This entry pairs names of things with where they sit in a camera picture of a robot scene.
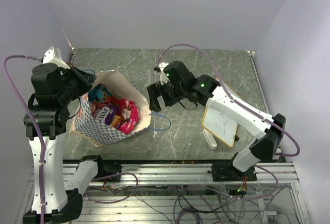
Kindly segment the white whiteboard eraser marker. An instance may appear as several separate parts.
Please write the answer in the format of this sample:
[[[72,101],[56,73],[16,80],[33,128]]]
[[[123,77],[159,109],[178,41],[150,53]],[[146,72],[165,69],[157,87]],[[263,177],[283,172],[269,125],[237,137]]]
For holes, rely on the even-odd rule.
[[[212,150],[215,149],[218,146],[218,144],[217,144],[213,134],[206,129],[203,129],[203,134],[204,134],[204,137],[205,137],[209,147]]]

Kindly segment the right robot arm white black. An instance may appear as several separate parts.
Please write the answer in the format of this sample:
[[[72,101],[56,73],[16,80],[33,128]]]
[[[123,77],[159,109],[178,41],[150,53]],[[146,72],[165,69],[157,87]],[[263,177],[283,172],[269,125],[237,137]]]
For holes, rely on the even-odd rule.
[[[285,131],[286,118],[283,115],[272,116],[253,108],[211,76],[195,77],[181,61],[161,63],[155,71],[160,73],[160,80],[147,87],[151,111],[161,111],[159,97],[163,98],[166,107],[188,99],[228,116],[254,136],[252,143],[233,156],[227,168],[232,180],[241,179],[256,163],[273,159]]]

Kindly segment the pink snack bag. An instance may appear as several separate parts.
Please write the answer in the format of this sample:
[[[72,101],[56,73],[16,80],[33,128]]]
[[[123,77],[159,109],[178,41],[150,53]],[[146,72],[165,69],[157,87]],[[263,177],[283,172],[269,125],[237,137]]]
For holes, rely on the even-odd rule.
[[[139,110],[135,106],[135,102],[128,99],[119,99],[115,102],[115,105],[118,108],[116,115],[123,117],[123,121],[117,130],[128,135],[132,132],[140,119]]]

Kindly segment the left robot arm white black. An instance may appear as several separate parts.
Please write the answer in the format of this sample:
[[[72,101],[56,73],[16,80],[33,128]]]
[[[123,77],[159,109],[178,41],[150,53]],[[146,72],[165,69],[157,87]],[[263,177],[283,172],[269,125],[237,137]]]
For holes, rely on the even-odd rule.
[[[83,195],[93,181],[105,176],[99,156],[83,159],[67,183],[63,178],[63,144],[68,105],[91,90],[96,75],[71,63],[65,67],[43,63],[32,70],[34,93],[24,117],[26,136],[34,157],[34,199],[23,223],[65,223],[76,220]]]

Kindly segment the orange snack packet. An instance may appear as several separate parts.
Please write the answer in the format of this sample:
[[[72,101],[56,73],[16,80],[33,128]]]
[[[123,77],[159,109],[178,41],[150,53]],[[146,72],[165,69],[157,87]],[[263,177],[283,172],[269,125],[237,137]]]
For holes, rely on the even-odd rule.
[[[123,121],[123,117],[122,116],[115,115],[109,125],[112,126],[115,129],[118,129],[119,126],[121,125],[121,122],[122,121]]]

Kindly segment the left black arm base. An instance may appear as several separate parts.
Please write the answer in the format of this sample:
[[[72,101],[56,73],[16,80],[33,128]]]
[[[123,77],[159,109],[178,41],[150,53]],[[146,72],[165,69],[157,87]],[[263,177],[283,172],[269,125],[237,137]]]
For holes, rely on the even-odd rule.
[[[100,155],[83,156],[79,162],[93,161],[97,163],[97,175],[93,178],[103,178],[108,175],[114,175],[122,172],[122,166],[117,161],[103,160]]]

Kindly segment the purple snack packet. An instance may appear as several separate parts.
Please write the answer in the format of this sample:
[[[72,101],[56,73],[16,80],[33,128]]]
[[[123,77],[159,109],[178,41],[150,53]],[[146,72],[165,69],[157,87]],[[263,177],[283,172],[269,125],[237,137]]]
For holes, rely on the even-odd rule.
[[[104,103],[91,103],[90,111],[96,121],[109,125],[117,114],[118,108]]]

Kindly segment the aluminium frame rail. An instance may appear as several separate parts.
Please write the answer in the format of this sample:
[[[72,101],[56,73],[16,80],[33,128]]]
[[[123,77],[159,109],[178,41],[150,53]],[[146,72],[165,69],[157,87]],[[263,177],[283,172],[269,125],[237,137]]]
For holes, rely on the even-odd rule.
[[[66,183],[75,172],[77,164],[63,166],[63,179]],[[279,184],[298,183],[299,178],[293,163],[260,163],[258,166],[272,172]],[[241,184],[240,181],[216,182],[207,171],[211,170],[211,164],[124,164],[122,172],[131,172],[138,178],[139,185],[216,185]],[[256,180],[248,181],[248,184],[274,184],[275,179],[268,172],[260,168],[255,169]],[[135,178],[131,175],[123,175],[119,182],[108,182],[110,186],[132,186]]]

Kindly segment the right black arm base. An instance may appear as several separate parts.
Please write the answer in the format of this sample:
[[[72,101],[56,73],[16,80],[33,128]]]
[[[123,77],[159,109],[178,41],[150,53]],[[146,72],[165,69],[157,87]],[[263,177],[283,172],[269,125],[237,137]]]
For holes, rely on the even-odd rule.
[[[211,169],[207,172],[212,175],[214,182],[243,181],[244,178],[248,182],[257,180],[254,166],[251,166],[245,172],[241,172],[234,168],[229,161],[219,161],[212,164]]]

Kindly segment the small whiteboard yellow frame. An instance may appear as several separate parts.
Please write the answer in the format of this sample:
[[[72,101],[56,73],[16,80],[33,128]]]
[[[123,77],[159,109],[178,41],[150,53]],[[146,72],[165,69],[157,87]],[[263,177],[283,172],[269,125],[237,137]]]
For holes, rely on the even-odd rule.
[[[213,134],[216,142],[219,140],[230,148],[239,141],[238,123],[215,109],[205,108],[201,125]]]

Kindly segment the checkered paper bag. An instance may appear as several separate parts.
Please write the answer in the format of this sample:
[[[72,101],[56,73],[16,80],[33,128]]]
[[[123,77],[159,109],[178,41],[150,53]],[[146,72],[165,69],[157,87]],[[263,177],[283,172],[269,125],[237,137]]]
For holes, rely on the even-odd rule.
[[[119,99],[128,99],[135,102],[135,106],[139,110],[139,121],[135,128],[128,135],[120,132],[110,125],[96,121],[91,116],[88,91],[80,98],[80,106],[77,109],[77,115],[74,117],[70,133],[76,134],[87,139],[96,147],[111,145],[124,140],[138,132],[150,129],[151,117],[154,113],[149,108],[149,103],[144,95],[138,91],[121,73],[115,70],[102,71],[96,74],[97,78],[92,86],[96,87],[98,84],[105,86],[111,93],[104,104],[115,106],[115,102]]]

